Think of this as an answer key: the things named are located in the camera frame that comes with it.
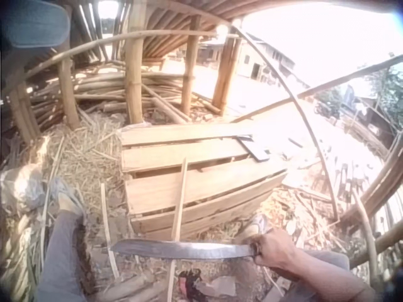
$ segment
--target machete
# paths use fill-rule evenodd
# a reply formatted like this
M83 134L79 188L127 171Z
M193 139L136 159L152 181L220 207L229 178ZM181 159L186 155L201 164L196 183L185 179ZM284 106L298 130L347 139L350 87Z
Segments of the machete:
M112 251L125 255L139 255L164 259L208 260L256 256L258 247L206 242L174 242L144 239L125 239L117 242Z

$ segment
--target ground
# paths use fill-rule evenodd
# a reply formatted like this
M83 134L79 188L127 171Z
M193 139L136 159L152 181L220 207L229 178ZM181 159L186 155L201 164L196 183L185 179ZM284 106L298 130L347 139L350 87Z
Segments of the ground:
M183 73L176 62L165 68L164 71L167 72L172 72L174 69L177 73ZM211 96L216 77L216 70L198 66L195 91ZM231 86L230 110L227 111L224 120L230 120L231 116L239 116L269 102L282 99L284 96L286 96L285 93L277 87L270 87L267 84L237 76ZM323 117L313 114L313 107L310 103L304 102L303 106L318 137L322 138L324 144L337 146L338 143L343 142L345 138L341 129L332 126ZM203 115L209 114L205 108L200 109L200 112ZM146 116L146 120L150 122L153 122L154 118L153 115ZM58 162L56 175L77 189L77 194L82 197L87 210L85 236L82 240L85 244L82 245L84 249L81 249L81 256L84 259L83 268L85 268L82 283L87 294L102 291L113 283L139 275L144 270L150 270L157 275L158 279L165 278L167 271L167 263L161 259L121 255L116 256L121 275L117 280L114 280L110 267L101 211L102 183L106 188L112 243L134 235L127 219L127 205L123 192L124 176L119 164L121 147L117 130L125 124L125 120L125 114L107 116L102 113L91 113L89 120L81 121L81 127L75 131L70 131L63 122L44 133L44 138L33 148L25 150L18 159L18 164L36 163L41 165L43 179L49 178L52 166L55 161ZM270 146L271 153L287 155L290 171L287 177L288 183L298 183L300 186L329 194L324 186L321 164L316 163L304 169L298 169L301 165L306 165L312 159L316 159L316 152L293 104L257 116L254 123L258 125L259 129L254 136L256 140ZM304 148L293 146L288 141L289 137L301 142ZM57 161L56 153L61 141L64 142L60 151L60 159ZM317 216L313 215L304 204L308 204L309 208L314 209ZM343 253L349 253L350 249L356 248L351 239L343 237L336 226L327 227L333 222L330 204L318 199L307 198L289 187L281 186L273 190L271 196L261 204L258 212L264 213L273 227L287 229L299 247L335 250ZM56 214L57 203L51 202L49 215L47 215L49 225L52 224ZM239 217L234 221L214 226L209 231L195 235L191 240L229 243L250 218ZM31 252L35 254L35 259L39 258L36 254L39 253L39 248L34 248ZM240 265L234 261L179 261L176 272L178 274L191 267L200 268L202 278L211 281L218 276L236 275L236 269ZM245 282L250 282L253 290L239 287L237 292L239 301L261 301L272 286L260 270L252 272L249 280ZM178 299L180 297L177 288L175 297Z

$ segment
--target leg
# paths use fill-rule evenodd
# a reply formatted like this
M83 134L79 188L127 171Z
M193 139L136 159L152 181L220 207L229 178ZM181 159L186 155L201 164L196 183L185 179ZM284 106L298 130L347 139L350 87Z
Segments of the leg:
M344 254L319 250L307 250L306 253L324 262L333 264L347 271L349 270L349 260ZM280 301L308 302L318 300L319 297L316 295L313 289L309 288L309 286L303 281L298 281L292 285L292 288Z
M37 301L85 301L77 277L76 230L81 219L70 211L60 211L46 253Z

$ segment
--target house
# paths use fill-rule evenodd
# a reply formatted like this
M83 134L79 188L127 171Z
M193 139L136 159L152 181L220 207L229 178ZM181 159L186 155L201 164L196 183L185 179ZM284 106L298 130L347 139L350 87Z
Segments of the house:
M368 93L362 94L360 89L349 84L346 87L341 108L350 117L356 115L356 120L367 127L385 147L389 148L395 133L382 107L377 106L377 100L376 96Z
M263 49L269 58L272 58L277 63L281 73L288 77L292 74L295 62L287 57L283 52L270 44L264 42L253 35L249 36L258 44L258 47ZM220 65L221 53L224 47L223 40L209 40L199 44L197 55L197 63L213 69L218 69ZM239 58L237 63L237 74L259 82L275 83L274 77L271 75L270 68L266 66L259 54L246 41L242 41Z

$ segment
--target hand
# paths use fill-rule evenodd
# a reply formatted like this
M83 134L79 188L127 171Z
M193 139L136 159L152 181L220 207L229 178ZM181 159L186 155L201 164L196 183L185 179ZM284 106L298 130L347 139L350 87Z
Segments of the hand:
M284 230L274 229L265 235L255 237L253 241L258 244L261 252L261 255L254 259L259 266L288 270L291 263L296 260L298 249L291 236Z

